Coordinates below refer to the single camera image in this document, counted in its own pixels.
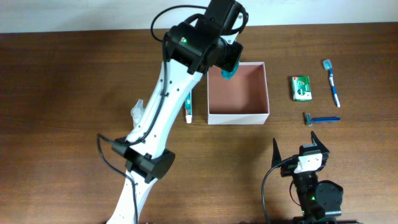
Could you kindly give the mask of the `green toothpaste tube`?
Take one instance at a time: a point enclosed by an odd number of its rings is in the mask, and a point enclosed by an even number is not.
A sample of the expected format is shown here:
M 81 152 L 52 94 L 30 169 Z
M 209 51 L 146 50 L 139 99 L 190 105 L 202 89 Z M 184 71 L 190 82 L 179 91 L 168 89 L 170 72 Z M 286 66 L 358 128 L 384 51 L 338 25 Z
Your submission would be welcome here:
M 192 93 L 190 92 L 184 102 L 185 107 L 185 119 L 188 124 L 192 123 Z

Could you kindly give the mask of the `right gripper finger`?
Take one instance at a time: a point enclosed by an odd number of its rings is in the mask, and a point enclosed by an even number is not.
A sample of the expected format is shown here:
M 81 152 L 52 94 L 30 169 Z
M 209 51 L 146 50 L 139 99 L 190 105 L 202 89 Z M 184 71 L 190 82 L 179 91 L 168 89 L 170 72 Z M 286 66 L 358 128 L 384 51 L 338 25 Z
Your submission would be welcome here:
M 328 154 L 330 151 L 325 147 L 325 145 L 318 139 L 317 135 L 314 133 L 314 131 L 311 131 L 311 139 L 312 143 L 315 143 L 317 145 L 317 148 L 320 150 L 322 154 Z
M 272 143 L 273 143 L 273 152 L 272 152 L 271 167 L 278 168 L 278 167 L 280 167 L 280 164 L 282 163 L 282 158 L 281 158 L 279 147 L 277 145 L 277 141 L 275 138 L 273 138 Z

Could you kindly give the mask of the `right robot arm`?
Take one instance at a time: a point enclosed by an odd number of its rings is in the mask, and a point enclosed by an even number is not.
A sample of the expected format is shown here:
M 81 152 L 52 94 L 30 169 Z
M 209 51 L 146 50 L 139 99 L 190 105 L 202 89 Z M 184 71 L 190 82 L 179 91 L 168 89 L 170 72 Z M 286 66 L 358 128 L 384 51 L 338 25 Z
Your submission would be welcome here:
M 336 223 L 341 215 L 343 188 L 330 181 L 319 181 L 320 172 L 329 158 L 330 151 L 311 132 L 311 144 L 299 147 L 299 153 L 282 159 L 276 140 L 273 140 L 272 167 L 280 169 L 282 177 L 291 177 L 295 186 L 301 217 L 293 218 L 294 223 Z

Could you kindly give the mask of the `blue white toothbrush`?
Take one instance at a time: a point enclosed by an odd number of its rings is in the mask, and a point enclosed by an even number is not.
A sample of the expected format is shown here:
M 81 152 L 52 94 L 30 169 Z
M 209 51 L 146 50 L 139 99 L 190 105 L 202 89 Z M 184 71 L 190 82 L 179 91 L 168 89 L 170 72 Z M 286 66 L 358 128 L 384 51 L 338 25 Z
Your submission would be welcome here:
M 333 66 L 332 66 L 331 61 L 330 61 L 329 59 L 324 60 L 324 61 L 323 61 L 323 67 L 324 67 L 324 69 L 327 70 L 328 73 L 329 73 L 329 78 L 328 78 L 328 79 L 329 79 L 329 82 L 330 82 L 331 91 L 332 91 L 333 99 L 334 99 L 334 101 L 335 101 L 335 105 L 336 105 L 338 108 L 340 108 L 340 107 L 341 107 L 341 104 L 340 104 L 340 101 L 339 101 L 339 99 L 338 99 L 338 95 L 337 95 L 336 88 L 335 88 L 335 84 L 334 84 L 334 79 L 333 79 Z

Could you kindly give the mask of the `white square cardboard box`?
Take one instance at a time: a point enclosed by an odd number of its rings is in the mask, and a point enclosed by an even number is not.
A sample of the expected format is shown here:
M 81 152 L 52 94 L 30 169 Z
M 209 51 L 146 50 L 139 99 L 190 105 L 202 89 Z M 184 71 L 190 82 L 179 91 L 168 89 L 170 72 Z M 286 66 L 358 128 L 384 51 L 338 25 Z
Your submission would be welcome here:
M 264 62 L 241 62 L 232 78 L 221 69 L 208 71 L 208 124 L 264 124 L 269 117 L 269 94 Z

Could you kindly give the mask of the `blue disposable razor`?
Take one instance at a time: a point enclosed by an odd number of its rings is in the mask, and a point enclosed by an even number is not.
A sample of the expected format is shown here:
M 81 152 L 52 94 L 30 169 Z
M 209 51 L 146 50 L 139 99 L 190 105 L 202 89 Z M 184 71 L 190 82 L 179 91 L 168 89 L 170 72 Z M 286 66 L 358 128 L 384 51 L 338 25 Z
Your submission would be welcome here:
M 321 118 L 312 118 L 309 113 L 304 114 L 305 123 L 307 126 L 312 126 L 315 123 L 333 123 L 340 121 L 340 117 L 321 117 Z

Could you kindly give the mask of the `clear spray bottle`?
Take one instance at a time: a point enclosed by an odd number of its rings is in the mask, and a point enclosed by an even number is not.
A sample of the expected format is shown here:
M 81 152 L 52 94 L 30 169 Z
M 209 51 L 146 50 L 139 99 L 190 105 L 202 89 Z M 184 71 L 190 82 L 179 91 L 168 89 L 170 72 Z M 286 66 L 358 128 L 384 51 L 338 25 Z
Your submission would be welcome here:
M 136 128 L 138 127 L 138 124 L 144 115 L 144 100 L 138 99 L 137 103 L 134 105 L 134 107 L 131 109 L 131 117 L 133 120 L 133 127 Z

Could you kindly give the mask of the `green soap box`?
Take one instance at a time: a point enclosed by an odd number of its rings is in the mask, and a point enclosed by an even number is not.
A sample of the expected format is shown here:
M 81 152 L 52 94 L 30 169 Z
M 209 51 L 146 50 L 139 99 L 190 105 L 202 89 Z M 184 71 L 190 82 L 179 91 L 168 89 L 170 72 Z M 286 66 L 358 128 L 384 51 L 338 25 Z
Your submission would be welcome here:
M 309 77 L 292 77 L 292 97 L 294 101 L 312 100 Z

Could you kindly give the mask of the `teal mouthwash bottle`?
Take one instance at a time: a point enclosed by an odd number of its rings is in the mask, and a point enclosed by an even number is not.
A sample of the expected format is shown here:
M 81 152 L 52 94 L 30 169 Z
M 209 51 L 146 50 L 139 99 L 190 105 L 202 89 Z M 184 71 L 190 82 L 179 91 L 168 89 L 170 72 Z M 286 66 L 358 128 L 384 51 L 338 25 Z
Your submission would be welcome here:
M 228 72 L 226 70 L 222 70 L 221 71 L 221 76 L 224 79 L 226 79 L 226 80 L 230 80 L 235 75 L 235 73 L 237 72 L 238 68 L 239 68 L 239 62 L 237 62 L 237 64 L 234 66 L 233 70 L 230 71 L 230 72 Z

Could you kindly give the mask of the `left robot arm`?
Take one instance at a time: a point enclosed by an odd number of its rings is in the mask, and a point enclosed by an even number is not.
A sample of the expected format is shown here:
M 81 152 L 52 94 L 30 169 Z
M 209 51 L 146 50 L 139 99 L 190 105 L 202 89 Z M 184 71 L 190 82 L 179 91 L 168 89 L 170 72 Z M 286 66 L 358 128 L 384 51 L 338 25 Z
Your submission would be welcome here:
M 151 188 L 174 162 L 175 154 L 165 145 L 187 95 L 212 66 L 227 72 L 238 66 L 243 46 L 235 38 L 248 17 L 237 1 L 211 1 L 203 14 L 164 34 L 162 68 L 142 117 L 126 137 L 110 141 L 126 160 L 121 172 L 126 180 L 108 223 L 138 223 Z

